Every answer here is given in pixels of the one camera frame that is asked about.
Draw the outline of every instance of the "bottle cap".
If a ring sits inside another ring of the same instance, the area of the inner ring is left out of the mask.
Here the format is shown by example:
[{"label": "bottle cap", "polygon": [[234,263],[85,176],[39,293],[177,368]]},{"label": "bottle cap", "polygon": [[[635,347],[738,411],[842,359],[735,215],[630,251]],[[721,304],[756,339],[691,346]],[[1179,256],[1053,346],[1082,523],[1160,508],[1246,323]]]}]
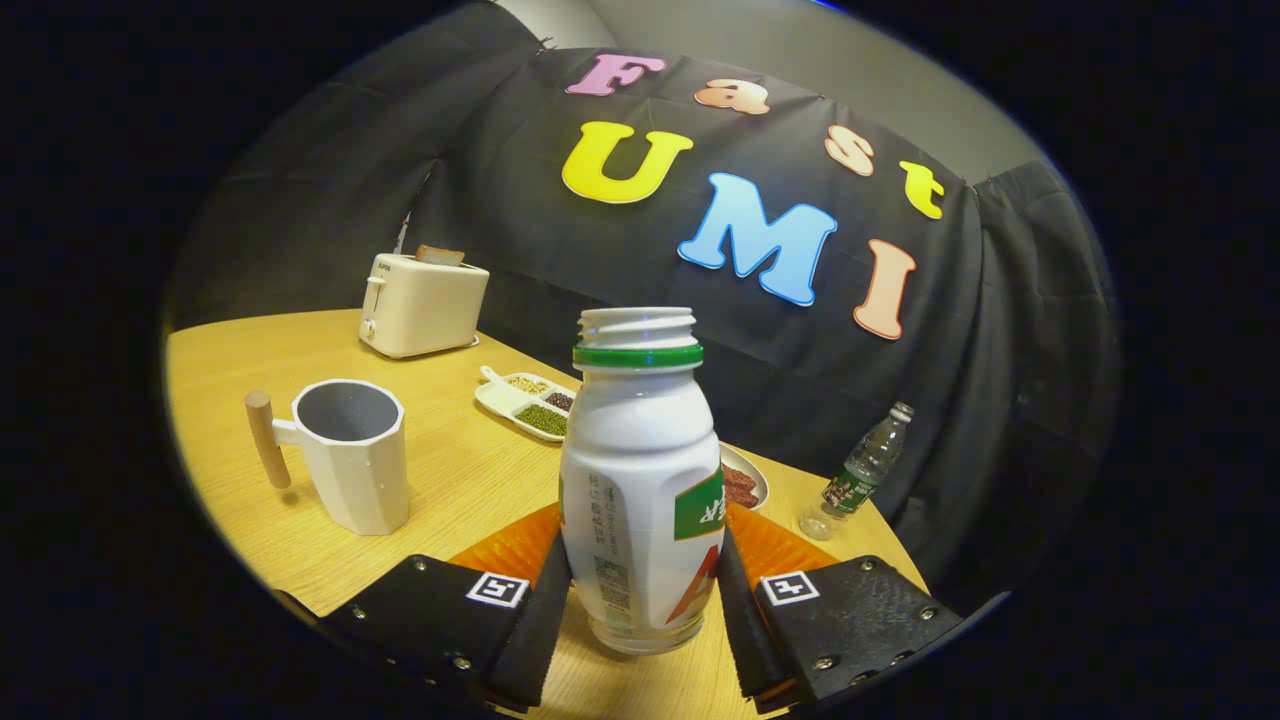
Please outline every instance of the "bottle cap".
[{"label": "bottle cap", "polygon": [[684,368],[703,361],[689,307],[609,307],[584,310],[575,366]]},{"label": "bottle cap", "polygon": [[910,423],[911,415],[915,414],[915,410],[911,410],[911,406],[905,402],[895,402],[893,409],[890,410],[888,414],[899,420],[902,420],[904,423]]}]

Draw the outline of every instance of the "green beans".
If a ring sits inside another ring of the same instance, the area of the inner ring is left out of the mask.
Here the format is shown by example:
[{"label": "green beans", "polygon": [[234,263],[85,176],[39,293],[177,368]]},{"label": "green beans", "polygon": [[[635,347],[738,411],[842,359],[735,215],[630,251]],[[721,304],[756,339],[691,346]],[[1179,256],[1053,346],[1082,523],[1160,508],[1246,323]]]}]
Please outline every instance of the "green beans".
[{"label": "green beans", "polygon": [[554,410],[548,410],[547,407],[539,407],[538,405],[530,405],[516,415],[516,419],[521,423],[526,423],[543,430],[544,433],[553,436],[564,434],[564,416]]}]

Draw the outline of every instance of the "green water bottle label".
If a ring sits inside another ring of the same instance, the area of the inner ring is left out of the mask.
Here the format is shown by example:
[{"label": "green water bottle label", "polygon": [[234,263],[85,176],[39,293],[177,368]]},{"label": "green water bottle label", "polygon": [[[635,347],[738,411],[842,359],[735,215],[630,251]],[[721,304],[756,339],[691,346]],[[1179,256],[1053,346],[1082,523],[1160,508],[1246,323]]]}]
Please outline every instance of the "green water bottle label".
[{"label": "green water bottle label", "polygon": [[877,484],[879,483],[859,478],[842,468],[840,475],[836,475],[827,489],[822,491],[822,498],[845,512],[852,512],[876,489]]},{"label": "green water bottle label", "polygon": [[676,496],[676,539],[696,538],[724,527],[724,470]]}]

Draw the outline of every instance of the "blue letter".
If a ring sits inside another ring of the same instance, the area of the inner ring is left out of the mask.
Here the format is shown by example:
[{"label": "blue letter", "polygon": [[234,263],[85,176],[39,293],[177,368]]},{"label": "blue letter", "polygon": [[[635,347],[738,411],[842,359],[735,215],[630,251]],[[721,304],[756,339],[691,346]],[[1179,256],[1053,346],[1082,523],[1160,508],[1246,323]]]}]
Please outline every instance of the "blue letter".
[{"label": "blue letter", "polygon": [[719,268],[724,264],[721,242],[728,232],[737,277],[751,274],[777,252],[773,265],[760,273],[760,287],[796,305],[813,305],[813,270],[836,219],[813,205],[796,205],[767,224],[755,183],[728,173],[712,173],[708,179],[716,186],[712,206],[694,240],[681,242],[676,252],[704,268]]}]

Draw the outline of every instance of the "green bottle ring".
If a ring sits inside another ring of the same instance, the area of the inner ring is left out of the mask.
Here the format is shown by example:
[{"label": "green bottle ring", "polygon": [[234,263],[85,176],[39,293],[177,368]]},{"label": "green bottle ring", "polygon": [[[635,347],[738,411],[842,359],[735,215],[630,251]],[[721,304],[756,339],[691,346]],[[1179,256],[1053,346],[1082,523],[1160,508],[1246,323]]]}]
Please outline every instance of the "green bottle ring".
[{"label": "green bottle ring", "polygon": [[573,347],[573,361],[598,368],[678,368],[703,361],[703,346],[662,347],[655,350],[602,350]]}]

